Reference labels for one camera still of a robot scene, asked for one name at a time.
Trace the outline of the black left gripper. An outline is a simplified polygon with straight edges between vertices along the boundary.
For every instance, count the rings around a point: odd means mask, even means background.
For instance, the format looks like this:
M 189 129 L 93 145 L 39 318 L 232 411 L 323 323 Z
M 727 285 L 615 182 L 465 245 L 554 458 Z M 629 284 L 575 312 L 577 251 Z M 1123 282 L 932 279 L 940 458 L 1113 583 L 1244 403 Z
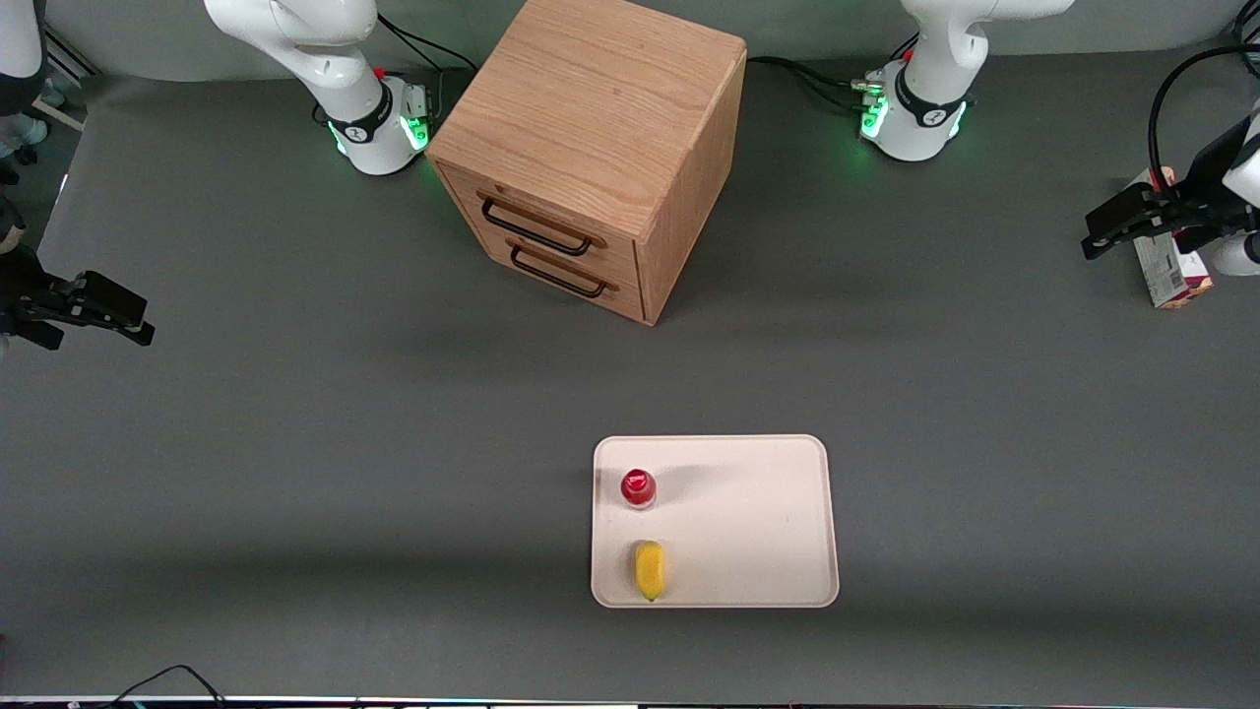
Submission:
M 1202 149 L 1173 193 L 1179 199 L 1176 224 L 1160 217 L 1168 201 L 1149 183 L 1133 183 L 1086 217 L 1084 257 L 1099 259 L 1135 239 L 1172 233 L 1182 254 L 1217 238 L 1257 232 L 1257 120 L 1242 118 Z

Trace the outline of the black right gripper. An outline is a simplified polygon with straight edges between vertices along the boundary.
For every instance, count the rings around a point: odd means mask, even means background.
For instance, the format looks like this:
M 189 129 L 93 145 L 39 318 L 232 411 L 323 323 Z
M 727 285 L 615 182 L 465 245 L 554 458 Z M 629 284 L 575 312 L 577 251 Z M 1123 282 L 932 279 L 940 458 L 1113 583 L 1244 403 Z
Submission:
M 72 292 L 81 305 L 71 302 Z M 64 332 L 55 322 L 107 329 L 147 348 L 155 327 L 144 317 L 146 305 L 142 296 L 97 271 L 83 271 L 76 280 L 48 273 L 34 248 L 18 246 L 1 256 L 3 335 L 42 349 L 59 349 Z

